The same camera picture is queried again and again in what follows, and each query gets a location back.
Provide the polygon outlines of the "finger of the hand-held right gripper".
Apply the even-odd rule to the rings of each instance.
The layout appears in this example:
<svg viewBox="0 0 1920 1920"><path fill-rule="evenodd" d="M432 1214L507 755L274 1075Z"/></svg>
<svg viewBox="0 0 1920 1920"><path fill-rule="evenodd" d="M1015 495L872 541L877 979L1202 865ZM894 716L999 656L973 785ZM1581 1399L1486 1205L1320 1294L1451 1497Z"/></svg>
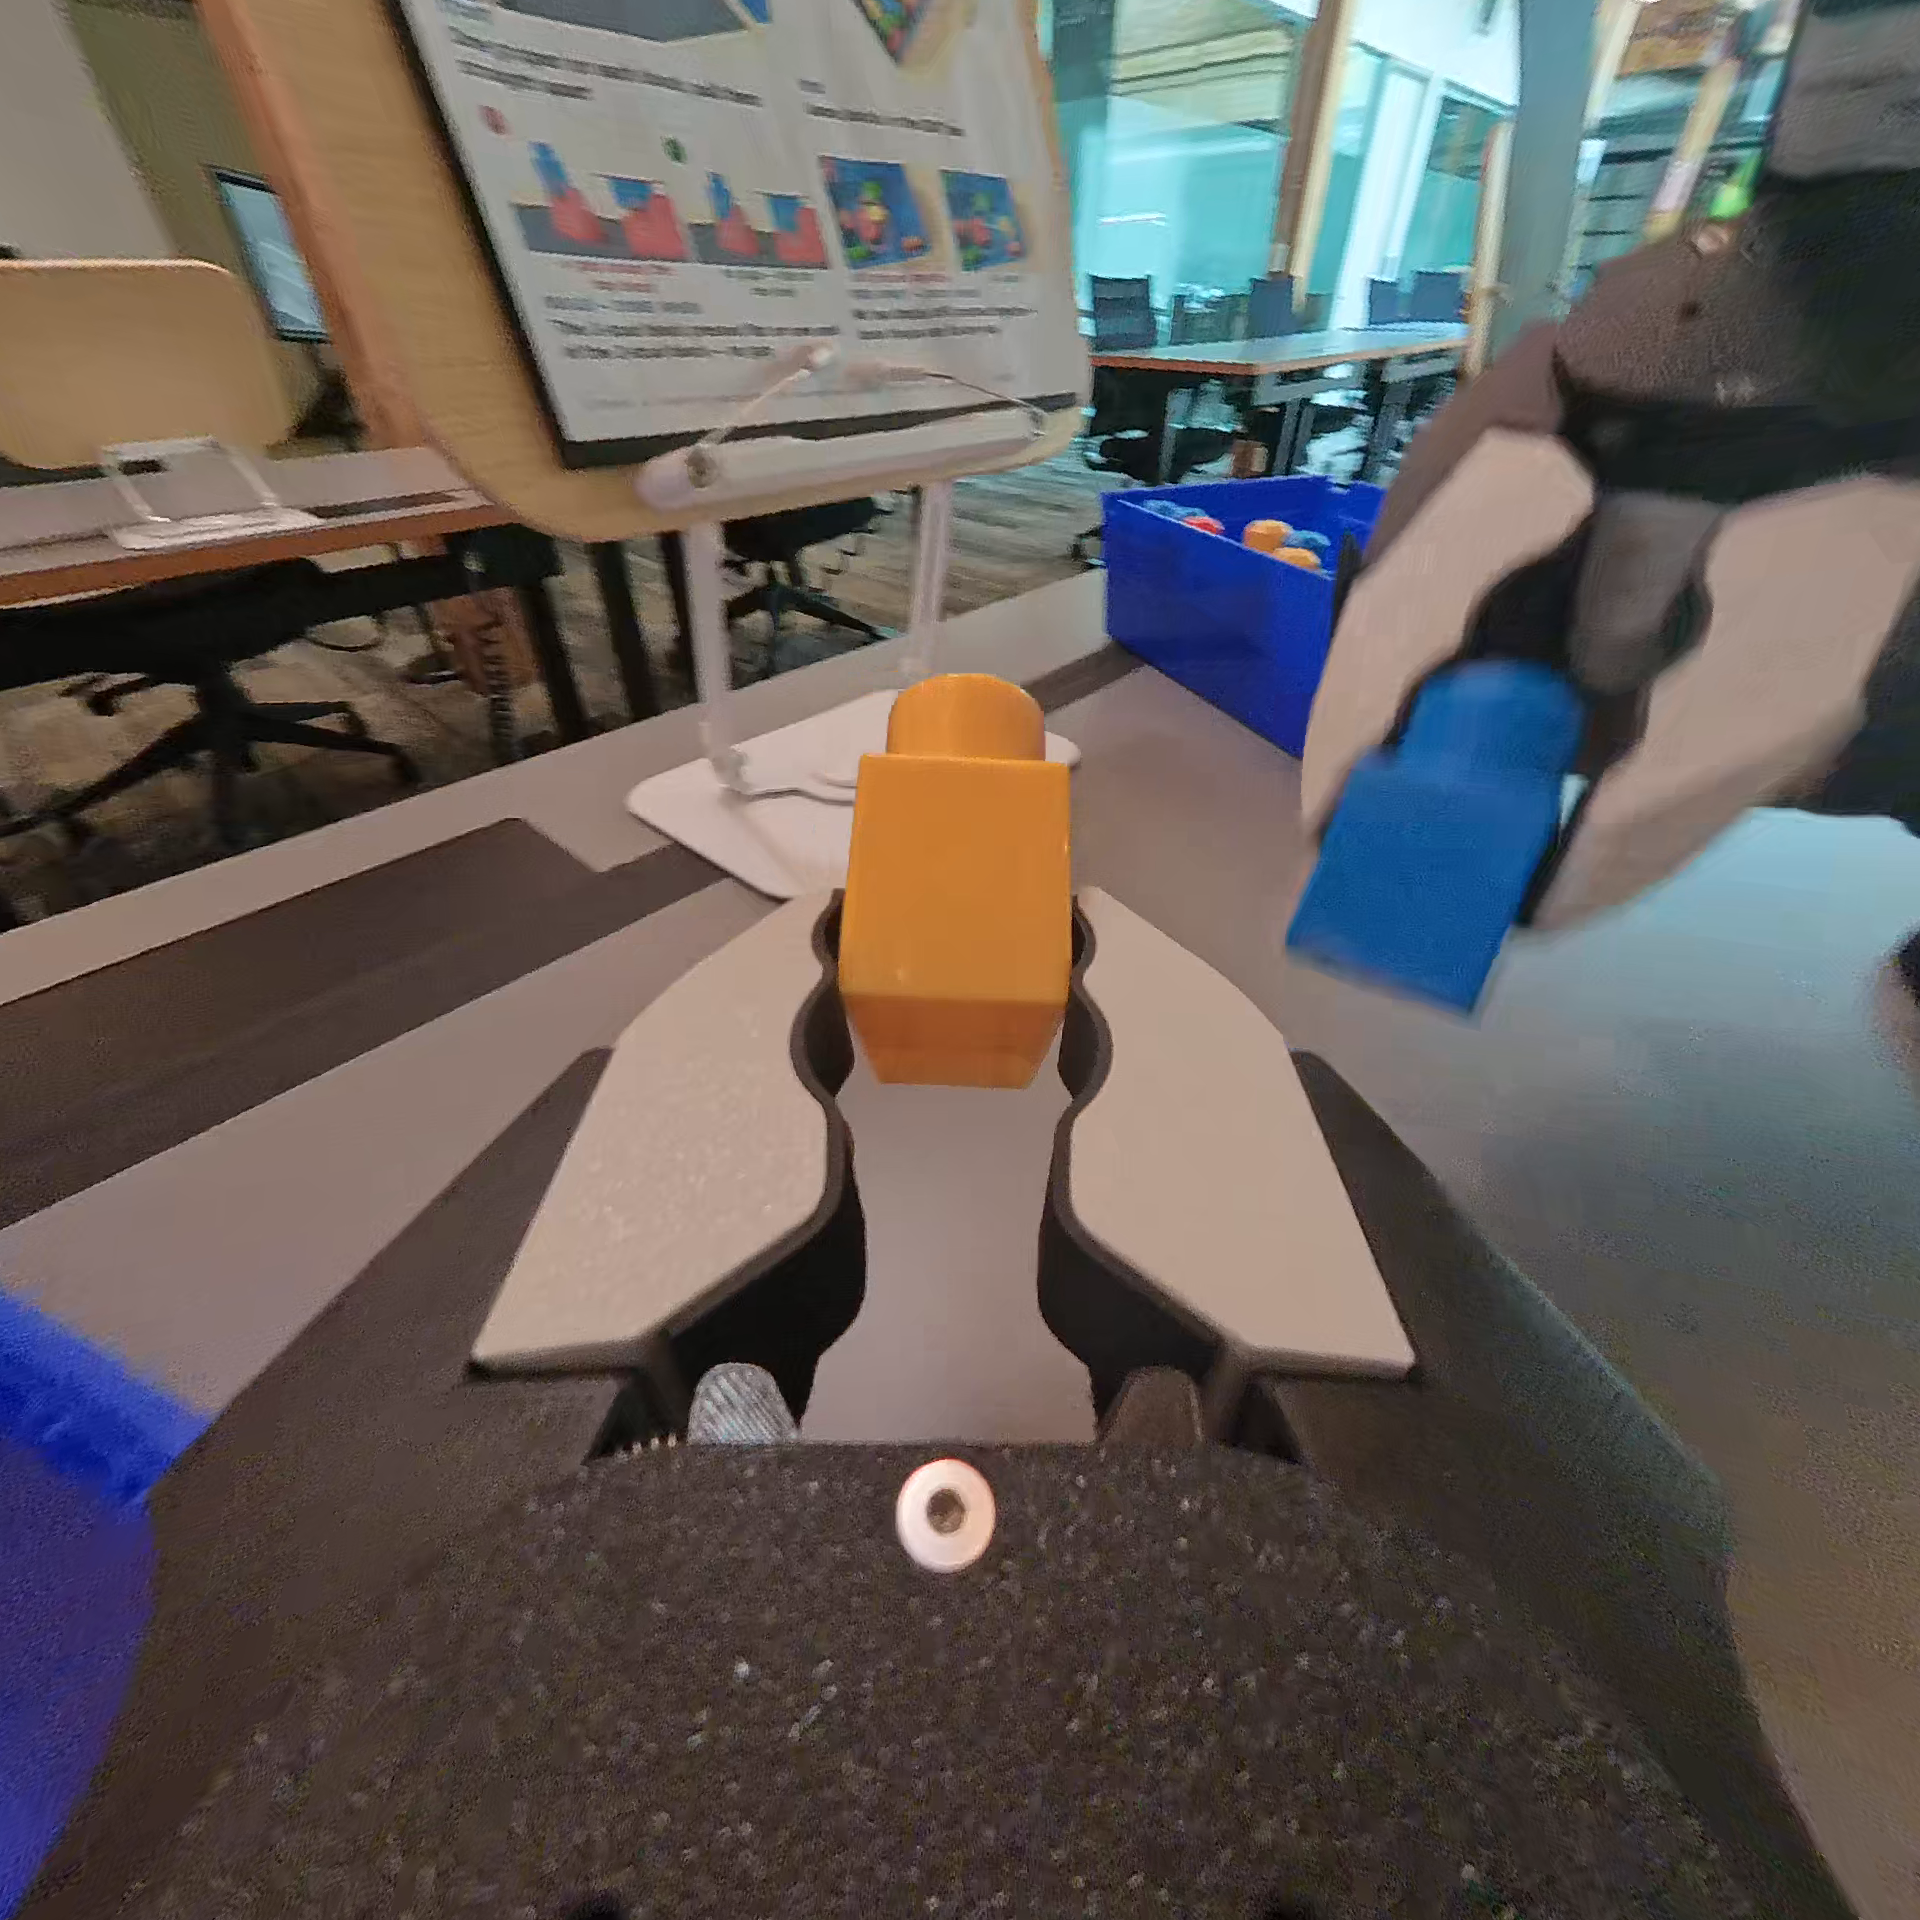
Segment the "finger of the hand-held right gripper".
<svg viewBox="0 0 1920 1920"><path fill-rule="evenodd" d="M1822 774L1915 595L1918 486L1843 480L1731 512L1699 561L1704 621L1639 703L1533 909L1561 929L1643 896L1747 808Z"/></svg>
<svg viewBox="0 0 1920 1920"><path fill-rule="evenodd" d="M1303 744L1303 828L1320 832L1406 697L1454 661L1486 595L1592 512L1595 481L1558 438L1487 432L1410 521L1368 550L1331 625Z"/></svg>

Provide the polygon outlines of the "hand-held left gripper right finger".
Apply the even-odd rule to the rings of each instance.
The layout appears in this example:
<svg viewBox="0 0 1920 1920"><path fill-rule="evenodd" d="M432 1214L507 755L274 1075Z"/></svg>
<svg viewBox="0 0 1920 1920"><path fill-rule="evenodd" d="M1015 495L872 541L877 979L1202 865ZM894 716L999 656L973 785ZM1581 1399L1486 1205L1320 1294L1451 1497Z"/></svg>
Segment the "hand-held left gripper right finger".
<svg viewBox="0 0 1920 1920"><path fill-rule="evenodd" d="M1417 1355L1279 1028L1133 908L1082 889L1040 1312L1110 1407L1141 1371L1205 1411L1258 1379L1384 1380Z"/></svg>

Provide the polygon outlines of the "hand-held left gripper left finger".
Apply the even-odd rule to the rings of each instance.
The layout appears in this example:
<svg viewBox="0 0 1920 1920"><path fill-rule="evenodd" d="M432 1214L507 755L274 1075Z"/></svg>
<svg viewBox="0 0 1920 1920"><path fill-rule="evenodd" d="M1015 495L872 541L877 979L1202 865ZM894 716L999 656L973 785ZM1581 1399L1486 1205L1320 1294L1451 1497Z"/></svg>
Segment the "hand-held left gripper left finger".
<svg viewBox="0 0 1920 1920"><path fill-rule="evenodd" d="M806 1413L869 1265L838 905L783 902L617 1037L475 1335L480 1375L630 1375L682 1416L745 1363Z"/></svg>

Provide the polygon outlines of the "heap of joined block pairs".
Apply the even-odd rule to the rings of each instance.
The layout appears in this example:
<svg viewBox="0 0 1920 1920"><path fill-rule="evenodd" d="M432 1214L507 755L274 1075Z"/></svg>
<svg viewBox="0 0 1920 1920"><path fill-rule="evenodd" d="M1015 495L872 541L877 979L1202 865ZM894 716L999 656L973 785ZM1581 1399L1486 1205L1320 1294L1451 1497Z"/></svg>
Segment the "heap of joined block pairs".
<svg viewBox="0 0 1920 1920"><path fill-rule="evenodd" d="M1185 508L1170 499L1144 501L1144 512L1183 525L1189 533L1210 539L1231 536L1250 553L1265 556L1279 565L1309 573L1327 572L1329 539L1285 519L1248 519L1235 533L1210 512Z"/></svg>

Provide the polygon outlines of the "blue plastic bin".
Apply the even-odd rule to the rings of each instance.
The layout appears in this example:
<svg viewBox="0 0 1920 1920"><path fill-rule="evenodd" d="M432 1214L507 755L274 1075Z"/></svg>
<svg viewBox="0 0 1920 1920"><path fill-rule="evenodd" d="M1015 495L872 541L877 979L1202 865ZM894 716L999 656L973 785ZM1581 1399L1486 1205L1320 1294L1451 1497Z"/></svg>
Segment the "blue plastic bin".
<svg viewBox="0 0 1920 1920"><path fill-rule="evenodd" d="M149 1495L206 1427L1 1296L1 1916L105 1757L153 1617Z"/></svg>
<svg viewBox="0 0 1920 1920"><path fill-rule="evenodd" d="M1235 533L1285 519L1329 539L1327 572L1309 573L1189 533L1142 509L1170 499ZM1105 636L1205 703L1289 757L1301 757L1325 669L1337 565L1365 550L1384 492L1295 473L1179 486L1129 486L1101 501Z"/></svg>

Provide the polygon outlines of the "blue single-stud block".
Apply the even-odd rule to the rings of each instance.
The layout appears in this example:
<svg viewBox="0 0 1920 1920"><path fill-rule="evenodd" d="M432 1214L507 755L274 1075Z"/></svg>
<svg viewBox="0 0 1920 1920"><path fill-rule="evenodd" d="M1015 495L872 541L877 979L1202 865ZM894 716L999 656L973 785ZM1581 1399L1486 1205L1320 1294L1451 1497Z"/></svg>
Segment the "blue single-stud block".
<svg viewBox="0 0 1920 1920"><path fill-rule="evenodd" d="M1553 667L1481 657L1427 678L1331 806L1286 952L1469 1014L1562 824L1589 708Z"/></svg>

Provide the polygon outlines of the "yellow two-stud block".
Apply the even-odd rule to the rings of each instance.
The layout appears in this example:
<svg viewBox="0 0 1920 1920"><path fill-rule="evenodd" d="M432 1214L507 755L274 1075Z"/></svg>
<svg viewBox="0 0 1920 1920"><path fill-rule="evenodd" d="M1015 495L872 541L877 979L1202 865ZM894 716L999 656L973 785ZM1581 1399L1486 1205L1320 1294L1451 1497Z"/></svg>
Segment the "yellow two-stud block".
<svg viewBox="0 0 1920 1920"><path fill-rule="evenodd" d="M904 688L862 757L835 943L855 1037L887 1085L1025 1088L1071 971L1071 774L1016 683Z"/></svg>

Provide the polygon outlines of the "person's right forearm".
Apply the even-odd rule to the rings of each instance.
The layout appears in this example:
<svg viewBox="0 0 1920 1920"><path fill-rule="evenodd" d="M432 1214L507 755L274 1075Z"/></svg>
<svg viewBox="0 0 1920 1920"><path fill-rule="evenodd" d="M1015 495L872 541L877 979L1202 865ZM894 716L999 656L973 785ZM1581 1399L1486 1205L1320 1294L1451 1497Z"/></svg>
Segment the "person's right forearm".
<svg viewBox="0 0 1920 1920"><path fill-rule="evenodd" d="M1918 836L1918 653L1879 662L1861 728L1790 804L1826 819L1880 819Z"/></svg>

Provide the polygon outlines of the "wood-edged office table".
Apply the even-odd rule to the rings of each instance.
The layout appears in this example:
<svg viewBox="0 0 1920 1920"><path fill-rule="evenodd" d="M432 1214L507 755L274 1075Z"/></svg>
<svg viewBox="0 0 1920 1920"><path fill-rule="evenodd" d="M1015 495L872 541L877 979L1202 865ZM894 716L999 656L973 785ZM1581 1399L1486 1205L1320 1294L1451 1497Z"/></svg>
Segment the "wood-edged office table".
<svg viewBox="0 0 1920 1920"><path fill-rule="evenodd" d="M1235 342L1167 342L1142 350L1091 352L1090 367L1141 374L1165 392L1208 381L1245 391L1255 409L1282 412L1278 470L1290 473L1305 444L1301 412L1320 392L1362 391L1370 422L1354 480L1374 485L1399 448L1415 381L1458 371L1472 328L1465 321L1421 321L1290 331Z"/></svg>
<svg viewBox="0 0 1920 1920"><path fill-rule="evenodd" d="M251 534L192 534L168 549L117 539L131 509L99 470L5 486L1 607L363 556L326 575L321 604L333 617L511 591L559 739L575 744L593 733L551 591L562 575L551 536L471 488L432 448L328 453L264 461L261 470L301 521Z"/></svg>

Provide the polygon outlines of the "printed instruction sheet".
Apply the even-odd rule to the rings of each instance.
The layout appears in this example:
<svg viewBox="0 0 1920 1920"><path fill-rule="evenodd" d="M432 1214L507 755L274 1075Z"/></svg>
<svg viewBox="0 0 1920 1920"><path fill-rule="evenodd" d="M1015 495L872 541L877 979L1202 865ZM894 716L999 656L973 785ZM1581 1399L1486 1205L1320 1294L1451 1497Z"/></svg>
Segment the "printed instruction sheet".
<svg viewBox="0 0 1920 1920"><path fill-rule="evenodd" d="M1073 414L1038 5L402 3L569 468L745 430Z"/></svg>

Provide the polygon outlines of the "small pale board stand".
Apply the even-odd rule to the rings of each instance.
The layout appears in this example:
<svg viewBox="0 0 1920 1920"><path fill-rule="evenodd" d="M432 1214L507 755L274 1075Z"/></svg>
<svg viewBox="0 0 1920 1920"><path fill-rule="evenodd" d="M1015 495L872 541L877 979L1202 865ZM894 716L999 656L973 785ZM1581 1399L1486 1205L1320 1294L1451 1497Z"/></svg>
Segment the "small pale board stand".
<svg viewBox="0 0 1920 1920"><path fill-rule="evenodd" d="M221 438L99 448L119 508L106 536L134 553L306 533L319 517L286 501L261 457Z"/></svg>

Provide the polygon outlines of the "small pale wooden board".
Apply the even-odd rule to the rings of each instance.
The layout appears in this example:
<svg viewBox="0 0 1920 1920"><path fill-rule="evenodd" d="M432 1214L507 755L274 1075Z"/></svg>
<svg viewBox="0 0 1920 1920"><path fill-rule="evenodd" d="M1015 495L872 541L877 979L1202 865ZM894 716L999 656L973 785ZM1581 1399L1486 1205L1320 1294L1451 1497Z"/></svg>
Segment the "small pale wooden board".
<svg viewBox="0 0 1920 1920"><path fill-rule="evenodd" d="M1 264L1 453L81 468L111 445L288 441L301 404L249 287L202 260Z"/></svg>

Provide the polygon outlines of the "dark framed screen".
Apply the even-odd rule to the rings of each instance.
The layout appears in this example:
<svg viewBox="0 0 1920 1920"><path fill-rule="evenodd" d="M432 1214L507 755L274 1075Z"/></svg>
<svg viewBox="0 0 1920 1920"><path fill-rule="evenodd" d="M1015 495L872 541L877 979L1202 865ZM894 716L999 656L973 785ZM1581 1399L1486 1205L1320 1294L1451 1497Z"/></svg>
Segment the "dark framed screen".
<svg viewBox="0 0 1920 1920"><path fill-rule="evenodd" d="M210 166L207 181L271 336L297 348L328 345L319 294L277 190L229 166Z"/></svg>

